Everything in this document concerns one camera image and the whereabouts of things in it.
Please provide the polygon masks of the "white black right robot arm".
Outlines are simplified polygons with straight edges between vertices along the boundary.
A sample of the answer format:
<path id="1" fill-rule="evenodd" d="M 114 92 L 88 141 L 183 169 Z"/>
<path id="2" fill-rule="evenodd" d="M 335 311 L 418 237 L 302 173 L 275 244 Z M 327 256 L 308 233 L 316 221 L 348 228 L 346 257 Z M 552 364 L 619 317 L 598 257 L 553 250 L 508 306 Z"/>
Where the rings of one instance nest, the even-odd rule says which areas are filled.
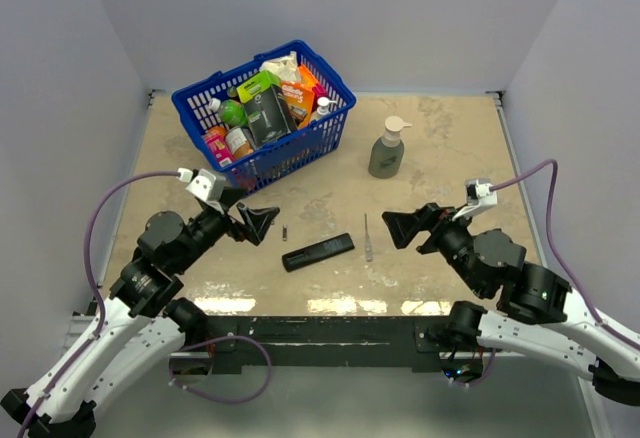
<path id="1" fill-rule="evenodd" d="M 601 396 L 638 405 L 638 334 L 590 308 L 586 297 L 552 270 L 527 261 L 526 248 L 500 229 L 471 234 L 473 217 L 495 204 L 428 203 L 412 213 L 382 215 L 396 248 L 427 232 L 418 253 L 439 253 L 477 298 L 497 301 L 493 312 L 455 303 L 445 327 L 448 344 L 459 351 L 480 345 L 555 362 L 590 381 Z"/>

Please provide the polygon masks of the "black remote control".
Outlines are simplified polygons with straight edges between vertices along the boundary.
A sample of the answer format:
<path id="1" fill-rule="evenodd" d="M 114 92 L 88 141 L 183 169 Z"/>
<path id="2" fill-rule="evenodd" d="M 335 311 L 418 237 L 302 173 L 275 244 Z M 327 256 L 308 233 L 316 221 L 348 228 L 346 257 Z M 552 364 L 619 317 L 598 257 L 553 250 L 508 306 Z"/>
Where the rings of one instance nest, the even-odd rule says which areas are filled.
<path id="1" fill-rule="evenodd" d="M 286 253 L 281 260 L 284 269 L 293 272 L 354 249 L 355 244 L 350 234 L 343 233 Z"/>

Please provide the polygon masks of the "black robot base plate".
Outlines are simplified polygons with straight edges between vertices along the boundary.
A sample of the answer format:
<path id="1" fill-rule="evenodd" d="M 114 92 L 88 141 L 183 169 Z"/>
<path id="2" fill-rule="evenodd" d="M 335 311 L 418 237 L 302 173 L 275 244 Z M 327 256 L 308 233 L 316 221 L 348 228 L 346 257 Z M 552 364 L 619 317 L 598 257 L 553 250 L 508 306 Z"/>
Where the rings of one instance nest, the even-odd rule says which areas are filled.
<path id="1" fill-rule="evenodd" d="M 215 374 L 238 374 L 249 366 L 264 366 L 257 347 L 266 350 L 278 367 L 409 368 L 439 372 L 454 352 L 455 365 L 480 344 L 449 334 L 446 316 L 204 316 L 194 312 L 167 313 L 186 334 L 193 355 L 206 358 Z"/>

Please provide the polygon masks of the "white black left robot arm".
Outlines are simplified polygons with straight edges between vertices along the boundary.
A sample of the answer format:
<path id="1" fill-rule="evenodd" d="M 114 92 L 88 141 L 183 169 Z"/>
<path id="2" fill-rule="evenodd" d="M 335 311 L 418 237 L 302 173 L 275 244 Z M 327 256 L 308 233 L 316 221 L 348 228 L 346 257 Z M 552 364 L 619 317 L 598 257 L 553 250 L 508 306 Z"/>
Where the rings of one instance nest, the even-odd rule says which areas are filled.
<path id="1" fill-rule="evenodd" d="M 2 398 L 21 436 L 91 436 L 98 416 L 158 362 L 205 343 L 208 317 L 179 297 L 180 277 L 223 236 L 253 245 L 264 240 L 280 210 L 250 209 L 243 194 L 204 190 L 195 217 L 161 211 L 147 221 L 93 323 L 42 378 Z"/>

